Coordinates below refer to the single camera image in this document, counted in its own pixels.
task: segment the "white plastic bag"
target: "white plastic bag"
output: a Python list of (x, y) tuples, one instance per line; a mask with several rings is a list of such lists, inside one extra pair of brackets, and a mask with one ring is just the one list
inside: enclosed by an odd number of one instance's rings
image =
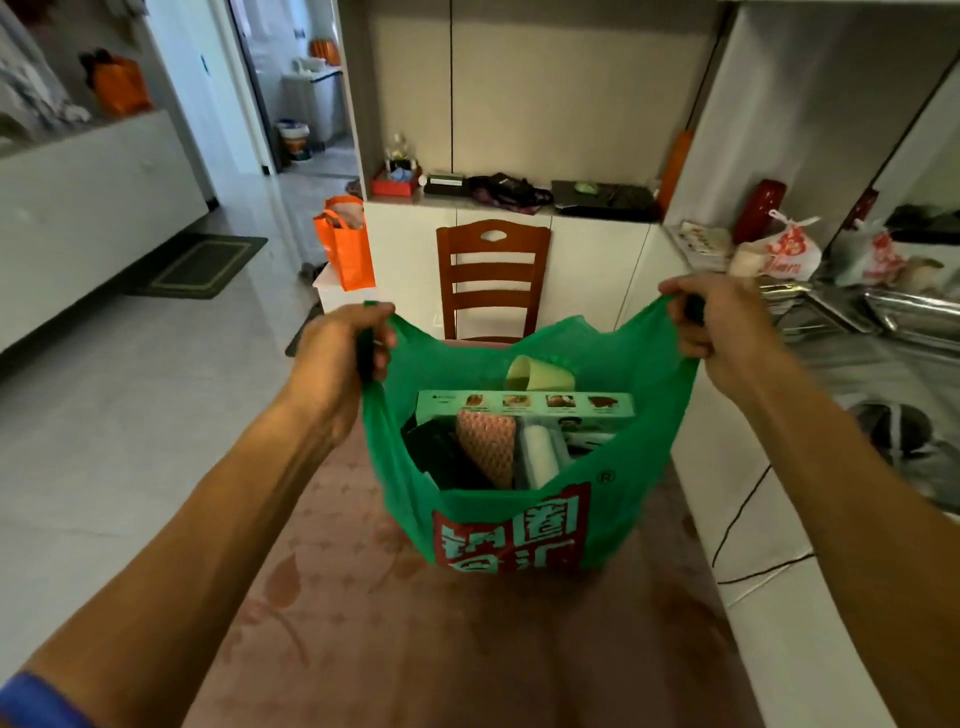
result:
[(775, 209), (770, 210), (770, 217), (780, 220), (786, 229), (755, 243), (765, 246), (770, 253), (762, 273), (775, 279), (810, 280), (820, 266), (821, 252), (804, 232), (804, 227), (820, 218), (809, 217), (798, 223)]
[(858, 229), (847, 239), (838, 239), (837, 285), (879, 285), (890, 283), (906, 263), (897, 243), (882, 225)]

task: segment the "hand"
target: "hand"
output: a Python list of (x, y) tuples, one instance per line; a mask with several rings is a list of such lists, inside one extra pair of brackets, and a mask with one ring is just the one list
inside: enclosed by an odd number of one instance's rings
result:
[[(681, 353), (705, 359), (710, 380), (737, 404), (749, 396), (750, 384), (763, 367), (779, 355), (790, 355), (751, 279), (702, 274), (665, 280), (660, 292), (674, 297), (667, 312), (677, 327)], [(707, 302), (702, 327), (684, 316), (686, 299), (693, 293)]]
[(345, 305), (307, 324), (300, 337), (297, 359), (279, 399), (311, 423), (331, 427), (334, 445), (353, 429), (360, 408), (361, 383), (357, 374), (356, 341), (365, 328), (373, 329), (373, 379), (383, 381), (390, 364), (396, 333), (387, 325), (392, 303)]

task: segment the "green plastic bag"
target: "green plastic bag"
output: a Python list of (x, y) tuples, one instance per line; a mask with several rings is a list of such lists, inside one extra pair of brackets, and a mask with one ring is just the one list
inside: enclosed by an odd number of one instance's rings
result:
[[(364, 389), (367, 444), (387, 509), (428, 561), (463, 571), (595, 567), (627, 537), (660, 477), (690, 398), (697, 362), (681, 357), (666, 300), (601, 333), (582, 316), (509, 349), (449, 347), (395, 316), (385, 384)], [(538, 491), (441, 491), (400, 436), (424, 389), (503, 389), (519, 354), (576, 376), (585, 392), (630, 392), (636, 420)]]

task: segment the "floor mat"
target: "floor mat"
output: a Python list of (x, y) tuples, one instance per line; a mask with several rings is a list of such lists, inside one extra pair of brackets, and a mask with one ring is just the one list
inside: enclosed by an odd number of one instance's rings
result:
[(186, 728), (761, 728), (672, 468), (601, 570), (428, 564), (358, 422), (253, 582)]
[(254, 255), (267, 244), (265, 237), (208, 235), (184, 232), (178, 235), (186, 247), (173, 262), (156, 261), (138, 276), (130, 292), (134, 296), (167, 299), (212, 299), (219, 294)]

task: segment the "doormat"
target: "doormat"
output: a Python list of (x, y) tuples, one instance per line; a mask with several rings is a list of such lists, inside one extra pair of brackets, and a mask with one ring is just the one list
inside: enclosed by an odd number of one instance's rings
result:
[(313, 305), (313, 308), (310, 309), (310, 313), (306, 315), (306, 321), (300, 326), (300, 330), (297, 332), (297, 335), (294, 336), (294, 340), (290, 342), (290, 345), (287, 347), (286, 355), (290, 358), (293, 358), (297, 355), (297, 347), (300, 345), (300, 337), (303, 336), (303, 330), (306, 328), (306, 325), (313, 321), (318, 316), (324, 315), (324, 305), (320, 302), (316, 302)]
[(165, 299), (212, 299), (233, 280), (251, 258), (267, 244), (265, 237), (207, 235), (184, 232), (177, 236), (186, 246), (173, 262), (157, 261), (144, 270), (130, 292), (133, 296)]

